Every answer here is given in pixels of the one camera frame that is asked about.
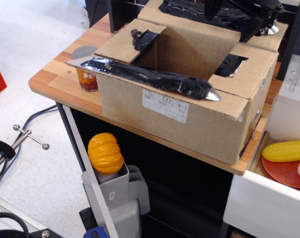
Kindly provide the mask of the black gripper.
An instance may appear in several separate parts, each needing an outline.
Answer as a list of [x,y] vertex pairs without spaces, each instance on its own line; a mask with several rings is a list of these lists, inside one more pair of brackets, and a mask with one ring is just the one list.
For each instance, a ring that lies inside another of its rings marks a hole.
[[[250,16],[250,20],[241,31],[239,40],[241,43],[246,43],[262,28],[272,28],[278,16],[285,10],[278,0],[228,0],[228,2]],[[223,0],[205,0],[204,15],[208,21],[219,12],[222,4]]]

